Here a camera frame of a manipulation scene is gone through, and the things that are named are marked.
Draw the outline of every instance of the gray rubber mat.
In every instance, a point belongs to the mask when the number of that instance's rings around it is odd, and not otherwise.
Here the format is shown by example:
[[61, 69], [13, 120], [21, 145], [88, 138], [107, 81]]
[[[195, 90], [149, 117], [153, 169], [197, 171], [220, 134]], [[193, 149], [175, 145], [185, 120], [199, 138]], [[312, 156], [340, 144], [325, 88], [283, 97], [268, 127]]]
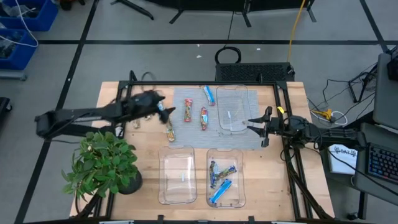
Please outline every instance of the gray rubber mat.
[[[211, 92], [216, 100], [216, 89]], [[185, 99], [191, 98], [192, 120], [184, 122]], [[248, 91], [248, 102], [252, 118], [259, 116], [258, 97], [256, 90]], [[176, 107], [172, 113], [172, 124], [175, 133], [175, 141], [170, 142], [170, 146], [192, 146], [193, 148], [218, 148], [218, 149], [242, 149], [260, 150], [261, 138], [251, 130], [246, 130], [239, 134], [225, 134], [222, 131], [218, 119], [217, 105], [210, 106], [203, 89], [176, 88], [174, 89], [173, 106]], [[201, 130], [200, 112], [201, 108], [208, 110], [208, 126], [205, 131]]]

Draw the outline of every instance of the blue storage crate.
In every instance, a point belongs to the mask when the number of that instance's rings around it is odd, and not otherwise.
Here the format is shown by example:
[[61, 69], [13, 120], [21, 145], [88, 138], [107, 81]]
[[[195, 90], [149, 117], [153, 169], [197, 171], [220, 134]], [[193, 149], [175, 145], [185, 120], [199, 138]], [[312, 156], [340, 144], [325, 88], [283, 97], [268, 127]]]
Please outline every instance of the blue storage crate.
[[[3, 3], [13, 7], [17, 3], [15, 0], [3, 0]], [[19, 5], [34, 3], [41, 5], [41, 9], [37, 17], [24, 18], [26, 26], [31, 31], [48, 31], [58, 14], [57, 6], [51, 0], [18, 0]], [[0, 22], [11, 29], [25, 29], [20, 17], [0, 17]]]
[[[0, 29], [0, 35], [7, 37], [12, 35], [14, 32], [18, 32], [22, 35], [20, 43], [35, 45], [36, 42], [27, 33], [26, 30], [20, 29]], [[29, 63], [30, 58], [32, 58], [36, 47], [29, 47], [25, 45], [17, 44], [15, 49], [12, 51], [8, 58], [0, 58], [0, 69], [13, 69], [13, 70], [23, 70]]]

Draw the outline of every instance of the transparent container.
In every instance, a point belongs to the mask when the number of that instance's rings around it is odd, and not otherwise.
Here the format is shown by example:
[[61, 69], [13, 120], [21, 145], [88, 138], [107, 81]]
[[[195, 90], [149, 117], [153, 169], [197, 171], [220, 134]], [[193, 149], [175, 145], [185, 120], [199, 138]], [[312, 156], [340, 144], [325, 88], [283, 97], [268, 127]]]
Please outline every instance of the transparent container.
[[244, 85], [225, 85], [216, 89], [220, 133], [242, 134], [251, 119], [248, 88]]
[[[214, 161], [217, 165], [218, 172], [222, 172], [234, 166], [235, 173], [229, 174], [226, 177], [216, 180], [216, 184], [211, 186], [211, 162]], [[226, 180], [232, 181], [231, 186], [225, 193], [213, 203], [210, 198], [214, 196], [215, 192], [219, 189], [221, 184]], [[207, 204], [215, 208], [241, 208], [246, 203], [244, 195], [244, 182], [243, 182], [243, 153], [240, 150], [221, 150], [209, 149], [207, 151], [207, 182], [206, 182], [206, 201]]]
[[197, 198], [195, 153], [191, 146], [165, 146], [159, 151], [159, 202], [194, 202]]

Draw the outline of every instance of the green leaves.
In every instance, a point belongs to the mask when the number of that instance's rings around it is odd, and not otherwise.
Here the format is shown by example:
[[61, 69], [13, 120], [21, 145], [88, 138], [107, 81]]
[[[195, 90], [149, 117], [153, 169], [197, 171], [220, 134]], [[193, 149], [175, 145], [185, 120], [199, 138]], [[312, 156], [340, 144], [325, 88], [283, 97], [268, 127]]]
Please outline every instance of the green leaves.
[[66, 194], [76, 193], [84, 199], [84, 194], [92, 195], [96, 190], [101, 197], [106, 191], [116, 194], [119, 188], [127, 187], [130, 178], [138, 172], [133, 164], [137, 156], [136, 148], [125, 139], [118, 139], [113, 133], [86, 133], [80, 147], [72, 154], [72, 171], [62, 177], [68, 182], [62, 189]]

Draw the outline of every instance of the wooden table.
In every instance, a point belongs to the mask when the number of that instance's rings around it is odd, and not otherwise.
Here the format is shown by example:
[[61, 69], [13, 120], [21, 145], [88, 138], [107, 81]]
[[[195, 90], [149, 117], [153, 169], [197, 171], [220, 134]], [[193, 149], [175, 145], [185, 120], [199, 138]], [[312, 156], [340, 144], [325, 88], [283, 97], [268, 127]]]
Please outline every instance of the wooden table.
[[[200, 88], [200, 86], [156, 86], [166, 97], [164, 106], [170, 107], [175, 88]], [[118, 82], [102, 83], [97, 107], [108, 104], [115, 98]], [[259, 99], [259, 117], [264, 114], [267, 106], [273, 107], [276, 116], [275, 97], [271, 86], [248, 86], [257, 90]], [[290, 104], [294, 115], [299, 115], [311, 121], [303, 83], [288, 83]], [[141, 92], [140, 86], [133, 88], [132, 94]], [[282, 105], [283, 93], [279, 92]], [[102, 127], [106, 122], [94, 122], [94, 126]], [[135, 145], [134, 152], [138, 156], [136, 166], [143, 176], [142, 188], [131, 195], [115, 195], [111, 218], [113, 220], [156, 220], [158, 215], [164, 215], [165, 220], [223, 220], [245, 221], [254, 215], [257, 221], [294, 220], [292, 199], [289, 193], [289, 181], [286, 164], [279, 155], [282, 150], [280, 136], [269, 136], [269, 146], [260, 151], [243, 151], [244, 191], [246, 204], [242, 208], [220, 209], [212, 208], [206, 202], [206, 152], [207, 149], [195, 149], [195, 165], [197, 175], [198, 197], [193, 203], [186, 205], [162, 205], [159, 195], [159, 157], [158, 151], [169, 142], [165, 126], [159, 119], [141, 120], [141, 128], [134, 129], [131, 123], [126, 125], [124, 134], [129, 144]], [[323, 172], [320, 156], [309, 149], [302, 149], [302, 163], [309, 191], [325, 211], [334, 217], [330, 194]], [[305, 217], [305, 209], [299, 189], [300, 213]], [[106, 201], [103, 200], [101, 215], [105, 214]], [[74, 204], [71, 215], [75, 214]]]

